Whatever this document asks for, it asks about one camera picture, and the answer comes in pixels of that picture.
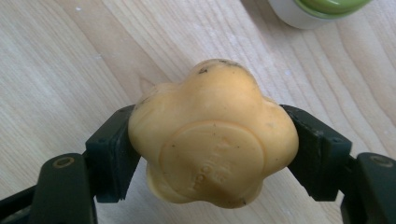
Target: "bottle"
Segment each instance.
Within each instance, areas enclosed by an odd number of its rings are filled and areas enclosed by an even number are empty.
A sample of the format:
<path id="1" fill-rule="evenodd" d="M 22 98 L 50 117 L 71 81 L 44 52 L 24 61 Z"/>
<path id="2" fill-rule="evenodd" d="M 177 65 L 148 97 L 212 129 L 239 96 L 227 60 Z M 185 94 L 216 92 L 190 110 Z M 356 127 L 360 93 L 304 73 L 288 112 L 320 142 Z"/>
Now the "bottle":
<path id="1" fill-rule="evenodd" d="M 370 0 L 269 0 L 276 15 L 290 26 L 315 29 L 348 16 Z"/>

